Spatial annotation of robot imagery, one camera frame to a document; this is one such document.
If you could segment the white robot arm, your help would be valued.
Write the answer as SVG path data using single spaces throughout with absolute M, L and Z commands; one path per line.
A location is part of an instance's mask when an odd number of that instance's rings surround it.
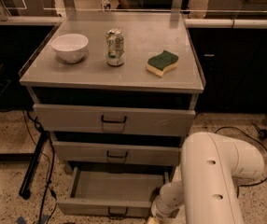
M 162 224 L 179 208 L 187 224 L 245 224 L 233 180 L 256 180 L 264 171 L 260 151 L 246 141 L 199 132 L 184 142 L 181 179 L 169 182 L 151 205 L 151 224 Z

